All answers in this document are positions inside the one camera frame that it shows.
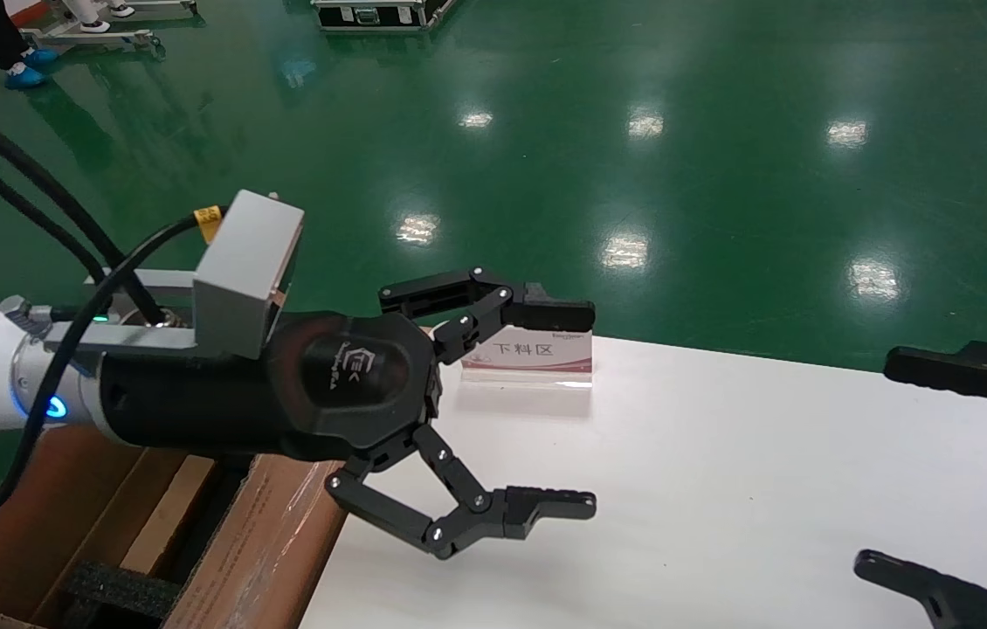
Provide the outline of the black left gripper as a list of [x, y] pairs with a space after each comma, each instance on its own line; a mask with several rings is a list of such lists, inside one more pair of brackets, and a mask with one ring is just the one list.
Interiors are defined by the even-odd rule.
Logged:
[[[424, 424], [440, 391], [438, 362], [461, 361], [506, 327], [589, 333], [593, 302], [550, 297], [542, 284], [501, 281], [481, 267], [390, 284], [378, 301], [385, 315], [373, 318], [287, 315], [255, 359], [106, 355], [107, 429], [128, 445], [194, 453], [310, 462], [359, 455], [330, 475], [330, 497], [438, 560], [486, 538], [526, 540], [541, 519], [593, 518], [590, 491], [485, 489]], [[454, 311], [432, 339], [411, 321]], [[397, 460], [403, 442], [455, 500], [450, 513], [433, 519], [365, 485], [371, 461]]]

